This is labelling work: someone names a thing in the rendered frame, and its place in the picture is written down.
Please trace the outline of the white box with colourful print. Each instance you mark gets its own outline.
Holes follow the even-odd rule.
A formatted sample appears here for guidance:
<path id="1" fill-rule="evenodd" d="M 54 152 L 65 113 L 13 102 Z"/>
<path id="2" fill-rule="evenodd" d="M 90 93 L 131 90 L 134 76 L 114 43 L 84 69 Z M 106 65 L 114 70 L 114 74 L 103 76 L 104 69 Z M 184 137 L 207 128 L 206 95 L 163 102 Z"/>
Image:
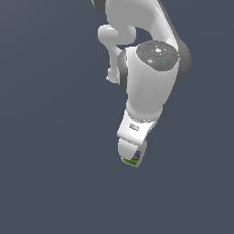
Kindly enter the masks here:
<path id="1" fill-rule="evenodd" d="M 130 166 L 138 167 L 140 163 L 143 161 L 144 153 L 147 147 L 147 142 L 141 146 L 128 143 L 123 139 L 119 139 L 118 142 L 118 153 L 121 157 L 121 160 Z"/>

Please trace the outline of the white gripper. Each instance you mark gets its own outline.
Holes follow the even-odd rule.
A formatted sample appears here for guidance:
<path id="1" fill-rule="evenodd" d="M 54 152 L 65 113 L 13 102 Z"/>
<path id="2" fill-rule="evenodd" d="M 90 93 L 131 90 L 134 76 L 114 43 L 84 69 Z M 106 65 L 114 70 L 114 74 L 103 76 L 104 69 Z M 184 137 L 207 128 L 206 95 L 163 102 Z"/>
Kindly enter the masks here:
<path id="1" fill-rule="evenodd" d="M 156 126 L 161 111 L 155 113 L 153 119 L 140 119 L 124 111 L 117 136 L 131 144 L 142 144 L 149 132 Z"/>

